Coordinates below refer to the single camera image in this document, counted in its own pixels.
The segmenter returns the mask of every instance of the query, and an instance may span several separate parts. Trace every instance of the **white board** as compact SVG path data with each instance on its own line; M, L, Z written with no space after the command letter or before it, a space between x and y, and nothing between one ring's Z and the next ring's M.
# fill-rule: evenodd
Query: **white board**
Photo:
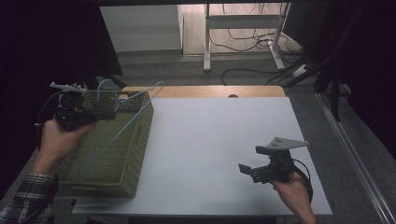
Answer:
M159 98L152 103L135 197L79 198L74 213L292 215L270 184L255 184L238 168L238 163L267 165L269 159L257 154L255 146L267 146L275 136L304 141L289 98ZM332 214L307 148L290 152L311 173L315 214Z

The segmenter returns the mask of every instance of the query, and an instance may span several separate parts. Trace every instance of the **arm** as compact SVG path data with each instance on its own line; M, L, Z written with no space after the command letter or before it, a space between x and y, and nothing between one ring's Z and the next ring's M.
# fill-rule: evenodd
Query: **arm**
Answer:
M0 212L0 223L52 223L52 203L57 190L55 174L64 158L77 146L78 140L92 130L93 124L67 133L55 120L45 123L41 149L33 172L25 177L13 200Z
M287 183L273 181L271 184L278 192L282 202L293 212L302 224L317 224L318 219L312 211L304 180L295 172Z

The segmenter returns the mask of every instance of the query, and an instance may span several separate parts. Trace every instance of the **plaid shirt sleeve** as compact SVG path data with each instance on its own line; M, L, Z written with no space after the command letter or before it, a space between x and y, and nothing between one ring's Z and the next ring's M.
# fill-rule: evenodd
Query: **plaid shirt sleeve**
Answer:
M0 212L0 223L53 223L53 198L57 181L50 175L30 173L14 199Z

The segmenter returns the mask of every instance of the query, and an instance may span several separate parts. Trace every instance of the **white metal stand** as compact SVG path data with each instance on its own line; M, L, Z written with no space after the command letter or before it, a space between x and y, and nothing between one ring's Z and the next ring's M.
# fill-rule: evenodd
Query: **white metal stand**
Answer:
M278 70L284 70L279 53L277 52L277 43L286 14L289 8L287 3L280 15L216 15L210 16L209 5L205 6L205 50L204 50L204 71L210 71L210 40L209 30L213 29L276 29L274 40L269 41L268 45L274 57Z

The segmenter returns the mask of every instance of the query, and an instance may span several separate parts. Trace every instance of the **plastic crate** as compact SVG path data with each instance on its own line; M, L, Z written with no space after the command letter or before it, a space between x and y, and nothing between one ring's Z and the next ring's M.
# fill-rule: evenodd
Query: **plastic crate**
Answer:
M119 91L120 96L137 92ZM149 101L147 93L121 104L114 120L100 120L95 129L81 141L80 147L69 155L58 171L58 195L71 197L128 197L133 198L140 175L149 129L154 113L149 103L141 114L103 152L98 162L88 172L78 175L78 168L95 160L103 148L124 125ZM113 110L117 105L113 91L101 91L96 102L96 91L85 96L84 107Z

